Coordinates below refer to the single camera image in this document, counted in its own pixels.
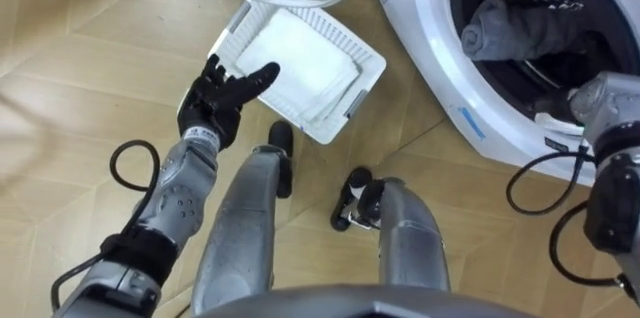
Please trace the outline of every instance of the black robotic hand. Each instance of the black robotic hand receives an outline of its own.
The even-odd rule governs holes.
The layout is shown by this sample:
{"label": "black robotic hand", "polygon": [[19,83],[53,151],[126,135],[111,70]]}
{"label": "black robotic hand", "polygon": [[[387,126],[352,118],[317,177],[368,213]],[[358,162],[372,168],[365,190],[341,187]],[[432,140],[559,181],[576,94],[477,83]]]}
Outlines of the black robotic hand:
{"label": "black robotic hand", "polygon": [[219,62],[217,55],[211,55],[191,85],[178,111],[178,129],[182,135],[190,127],[208,127],[218,133],[222,150],[236,139],[242,105],[271,86],[280,66],[269,63],[247,77],[225,80],[226,70]]}

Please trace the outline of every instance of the white cloth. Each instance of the white cloth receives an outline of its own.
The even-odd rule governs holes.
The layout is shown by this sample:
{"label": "white cloth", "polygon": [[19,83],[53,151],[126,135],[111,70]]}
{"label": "white cloth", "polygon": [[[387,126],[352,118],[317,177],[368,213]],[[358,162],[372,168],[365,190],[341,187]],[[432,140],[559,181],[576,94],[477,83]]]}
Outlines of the white cloth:
{"label": "white cloth", "polygon": [[278,9],[236,61],[244,74],[269,62],[280,75],[268,89],[305,120],[324,119],[358,77],[351,57],[286,9]]}

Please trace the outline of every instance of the blue stripe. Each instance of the blue stripe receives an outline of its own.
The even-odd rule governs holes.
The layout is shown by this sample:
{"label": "blue stripe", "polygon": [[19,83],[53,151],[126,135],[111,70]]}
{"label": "blue stripe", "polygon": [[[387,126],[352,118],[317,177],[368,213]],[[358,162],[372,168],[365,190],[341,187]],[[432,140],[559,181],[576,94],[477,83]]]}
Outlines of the blue stripe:
{"label": "blue stripe", "polygon": [[484,140],[485,138],[487,138],[487,136],[484,135],[484,133],[482,133],[482,130],[480,129],[480,127],[478,127],[478,124],[476,123],[476,121],[473,120],[473,117],[471,116],[471,112],[469,112],[467,108],[464,108],[464,107],[458,108],[458,111],[462,113],[462,116],[464,116],[464,118],[467,120],[471,128],[476,132],[476,135],[478,136],[478,138],[480,138],[480,140]]}

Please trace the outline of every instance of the white plastic basket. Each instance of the white plastic basket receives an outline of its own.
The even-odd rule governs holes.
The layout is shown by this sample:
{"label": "white plastic basket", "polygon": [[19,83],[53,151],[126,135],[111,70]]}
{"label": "white plastic basket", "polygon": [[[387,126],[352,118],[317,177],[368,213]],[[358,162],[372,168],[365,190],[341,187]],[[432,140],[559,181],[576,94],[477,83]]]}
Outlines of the white plastic basket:
{"label": "white plastic basket", "polygon": [[[220,62],[231,75],[242,76],[235,65],[240,54],[262,30],[277,6],[246,0],[231,22],[211,48],[209,55],[216,53]],[[321,122],[302,120],[287,103],[270,95],[267,90],[259,99],[289,122],[321,144],[329,144],[358,109],[373,85],[386,68],[386,60],[347,27],[318,8],[282,8],[300,17],[314,30],[322,34],[338,48],[347,53],[356,64],[360,75],[339,100],[335,109]]]}

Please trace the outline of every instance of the gray cloth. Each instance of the gray cloth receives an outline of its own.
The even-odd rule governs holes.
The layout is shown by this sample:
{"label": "gray cloth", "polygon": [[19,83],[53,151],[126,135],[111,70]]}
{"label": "gray cloth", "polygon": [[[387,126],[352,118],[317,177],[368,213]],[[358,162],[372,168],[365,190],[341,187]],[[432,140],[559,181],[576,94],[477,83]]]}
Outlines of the gray cloth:
{"label": "gray cloth", "polygon": [[462,49],[472,60],[503,61],[540,58],[576,49],[583,32],[577,11],[512,8],[504,0],[485,0],[462,31]]}

